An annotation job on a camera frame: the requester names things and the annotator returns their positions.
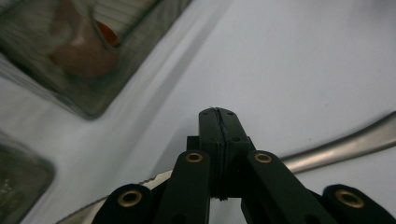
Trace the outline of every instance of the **serrated blade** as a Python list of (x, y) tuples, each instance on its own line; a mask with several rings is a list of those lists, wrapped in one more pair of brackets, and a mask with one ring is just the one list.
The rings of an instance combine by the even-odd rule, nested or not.
[[(148, 189), (155, 189), (157, 186), (161, 185), (161, 183), (169, 179), (171, 174), (172, 170), (160, 173), (151, 179), (139, 183), (139, 185), (145, 186)], [(78, 209), (76, 212), (58, 221), (57, 224), (91, 224), (96, 213), (105, 203), (106, 199), (107, 197)]]

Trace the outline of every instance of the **white tablecloth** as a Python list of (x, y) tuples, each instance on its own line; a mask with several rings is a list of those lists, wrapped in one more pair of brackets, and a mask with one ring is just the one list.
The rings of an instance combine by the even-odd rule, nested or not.
[[(394, 1), (195, 0), (93, 121), (1, 78), (0, 129), (56, 167), (23, 223), (54, 223), (172, 169), (210, 106), (235, 112), (256, 148), (278, 156), (376, 121), (396, 109), (395, 21)], [(318, 193), (355, 187), (396, 216), (394, 149), (298, 177)], [(239, 206), (213, 202), (211, 223), (245, 223)]]

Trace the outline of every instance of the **brass ring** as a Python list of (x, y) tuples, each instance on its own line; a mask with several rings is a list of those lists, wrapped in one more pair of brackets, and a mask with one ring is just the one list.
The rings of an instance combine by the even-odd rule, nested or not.
[(122, 207), (132, 207), (137, 205), (143, 198), (143, 195), (140, 191), (135, 189), (128, 190), (123, 192), (119, 197), (119, 205)]
[(254, 159), (262, 163), (268, 163), (272, 161), (272, 157), (265, 153), (257, 153), (256, 155), (254, 155)]
[(204, 157), (196, 152), (192, 152), (189, 155), (186, 156), (186, 160), (189, 162), (198, 162), (201, 161)]
[[(353, 201), (349, 200), (345, 196), (351, 197)], [(349, 207), (362, 208), (364, 206), (364, 201), (361, 197), (346, 189), (337, 190), (335, 192), (335, 197), (338, 199), (338, 201), (348, 205)]]

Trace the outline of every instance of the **metal handle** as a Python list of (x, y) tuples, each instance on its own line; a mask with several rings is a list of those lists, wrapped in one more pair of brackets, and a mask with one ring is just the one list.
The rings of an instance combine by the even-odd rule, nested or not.
[(290, 155), (282, 161), (293, 173), (346, 161), (396, 146), (396, 112), (344, 138)]

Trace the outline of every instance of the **white tabletop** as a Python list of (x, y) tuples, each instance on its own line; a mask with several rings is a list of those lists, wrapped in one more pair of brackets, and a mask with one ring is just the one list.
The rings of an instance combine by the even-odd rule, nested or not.
[[(396, 110), (395, 21), (393, 1), (195, 0), (93, 121), (1, 78), (0, 129), (56, 167), (23, 223), (54, 223), (172, 169), (211, 106), (235, 112), (255, 147), (278, 156), (380, 119)], [(298, 177), (317, 193), (355, 187), (396, 216), (394, 149)], [(213, 202), (211, 223), (245, 223), (239, 206)]]

